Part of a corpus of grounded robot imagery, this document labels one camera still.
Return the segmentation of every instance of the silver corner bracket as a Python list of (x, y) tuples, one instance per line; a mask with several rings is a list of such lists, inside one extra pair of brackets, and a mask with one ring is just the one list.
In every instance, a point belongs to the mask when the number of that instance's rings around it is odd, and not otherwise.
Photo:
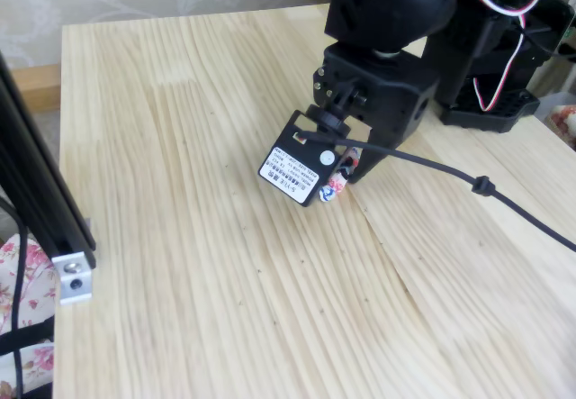
[(92, 298), (92, 269), (84, 252), (52, 258), (60, 276), (60, 304), (72, 304)]

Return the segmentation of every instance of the white label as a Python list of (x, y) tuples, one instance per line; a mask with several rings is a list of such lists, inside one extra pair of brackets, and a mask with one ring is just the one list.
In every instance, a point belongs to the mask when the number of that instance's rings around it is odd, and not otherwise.
[(260, 175), (300, 204), (306, 201), (320, 179), (318, 174), (278, 147), (274, 147), (266, 159)]

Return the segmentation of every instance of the black wire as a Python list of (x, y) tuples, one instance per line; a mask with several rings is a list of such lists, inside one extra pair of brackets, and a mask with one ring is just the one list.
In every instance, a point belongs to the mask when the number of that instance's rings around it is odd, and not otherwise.
[(576, 59), (576, 54), (561, 54), (559, 52), (555, 52), (553, 50), (549, 50), (549, 49), (545, 48), (534, 37), (532, 37), (532, 34), (527, 32), (526, 29), (522, 27), (522, 25), (517, 24), (517, 23), (515, 23), (515, 25), (516, 25), (516, 28), (524, 35), (524, 37), (526, 37), (526, 39), (530, 43), (532, 43), (534, 46), (536, 46), (542, 52), (545, 52), (546, 54), (550, 55), (551, 57), (557, 57), (559, 59)]
[(469, 176), (468, 174), (456, 168), (451, 168), (448, 167), (447, 165), (437, 163), (433, 160), (424, 159), (419, 156), (404, 153), (402, 151), (386, 149), (385, 147), (380, 147), (378, 145), (370, 144), (368, 142), (361, 142), (355, 140), (341, 140), (336, 138), (332, 139), (326, 135), (316, 133), (315, 131), (300, 131), (298, 132), (298, 136), (309, 141), (325, 142), (327, 144), (331, 143), (334, 145), (343, 145), (345, 147), (357, 147), (359, 149), (376, 151), (378, 153), (386, 154), (388, 156), (393, 156), (398, 159), (407, 160), (408, 162), (418, 163), (419, 165), (423, 165), (428, 168), (433, 168), (438, 171), (446, 172), (447, 174), (450, 174), (451, 176), (454, 177), (458, 177), (471, 185), (473, 185), (476, 182), (476, 178)]
[(300, 131), (298, 132), (298, 136), (313, 142), (323, 142), (331, 145), (343, 145), (345, 147), (357, 147), (359, 149), (372, 150), (377, 153), (393, 156), (395, 158), (402, 160), (407, 160), (408, 162), (416, 163), (418, 165), (436, 169), (438, 171), (446, 172), (451, 176), (458, 177), (461, 180), (465, 181), (466, 183), (472, 185), (472, 190), (474, 193), (484, 196), (494, 196), (496, 199), (498, 199), (512, 211), (514, 211), (515, 213), (519, 214), (524, 219), (532, 223), (540, 231), (552, 237), (553, 239), (555, 239), (568, 249), (576, 252), (576, 244), (572, 243), (570, 240), (566, 239), (558, 232), (554, 231), (552, 228), (538, 221), (532, 214), (524, 210), (518, 204), (514, 203), (508, 197), (501, 194), (498, 190), (496, 190), (496, 186), (493, 185), (487, 177), (474, 178), (458, 169), (448, 167), (447, 165), (437, 163), (433, 160), (424, 159), (419, 156), (404, 153), (402, 151), (386, 149), (385, 147), (380, 147), (378, 145), (370, 144), (368, 142), (331, 138), (329, 136), (316, 133), (315, 131)]
[[(18, 226), (20, 234), (20, 255), (18, 256), (18, 270), (16, 271), (16, 285), (14, 287), (14, 298), (12, 301), (12, 331), (18, 330), (18, 312), (20, 311), (20, 299), (22, 297), (22, 287), (24, 282), (24, 269), (26, 266), (26, 250), (28, 244), (28, 230), (16, 210), (6, 200), (0, 196), (0, 208), (8, 213)], [(16, 366), (16, 397), (23, 396), (23, 374), (22, 359), (20, 350), (14, 352), (14, 365)]]

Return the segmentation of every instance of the light wood tabletop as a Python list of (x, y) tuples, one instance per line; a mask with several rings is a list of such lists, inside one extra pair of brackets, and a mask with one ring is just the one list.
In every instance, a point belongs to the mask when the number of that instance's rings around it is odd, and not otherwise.
[[(98, 266), (57, 309), (55, 398), (576, 395), (576, 254), (397, 159), (309, 208), (257, 175), (312, 102), (326, 14), (64, 29), (60, 165)], [(576, 238), (576, 153), (536, 119), (497, 135), (431, 109), (401, 150)]]

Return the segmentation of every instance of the floral cushion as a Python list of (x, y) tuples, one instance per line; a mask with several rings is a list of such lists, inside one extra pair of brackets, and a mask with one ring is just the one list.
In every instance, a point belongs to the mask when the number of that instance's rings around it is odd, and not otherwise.
[(546, 120), (546, 124), (576, 150), (576, 106), (556, 106)]
[[(20, 237), (14, 235), (0, 248), (0, 334), (12, 329), (12, 303), (18, 269)], [(20, 300), (19, 324), (24, 327), (54, 315), (58, 274), (34, 240), (28, 239), (26, 269)], [(21, 350), (24, 392), (52, 381), (54, 344), (47, 341)], [(0, 357), (0, 399), (15, 396), (14, 355)]]

